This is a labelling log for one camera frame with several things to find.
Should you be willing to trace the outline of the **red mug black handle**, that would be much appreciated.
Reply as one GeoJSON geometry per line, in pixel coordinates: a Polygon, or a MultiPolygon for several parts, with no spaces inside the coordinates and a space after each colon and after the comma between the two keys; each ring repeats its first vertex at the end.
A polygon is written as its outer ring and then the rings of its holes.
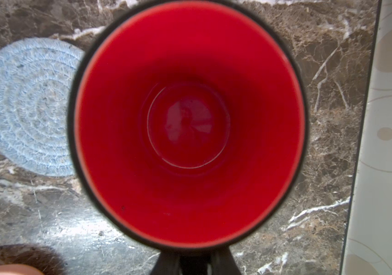
{"type": "Polygon", "coordinates": [[[283,204],[308,108],[280,37],[232,1],[149,1],[106,27],[72,84],[67,134],[95,207],[160,251],[154,275],[238,275],[230,246],[283,204]]]}

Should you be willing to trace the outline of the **blue woven round coaster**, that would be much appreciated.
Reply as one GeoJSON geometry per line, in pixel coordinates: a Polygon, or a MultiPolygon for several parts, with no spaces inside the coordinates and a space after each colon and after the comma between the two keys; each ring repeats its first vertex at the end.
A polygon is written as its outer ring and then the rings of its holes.
{"type": "Polygon", "coordinates": [[[0,153],[15,165],[45,176],[73,175],[66,118],[83,54],[49,38],[0,50],[0,153]]]}

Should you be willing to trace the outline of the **pink plastic tray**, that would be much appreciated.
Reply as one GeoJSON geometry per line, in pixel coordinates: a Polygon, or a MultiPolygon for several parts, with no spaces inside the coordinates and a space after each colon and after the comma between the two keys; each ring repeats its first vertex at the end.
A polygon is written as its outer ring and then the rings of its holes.
{"type": "Polygon", "coordinates": [[[28,265],[9,264],[0,265],[0,275],[43,275],[43,273],[28,265]]]}

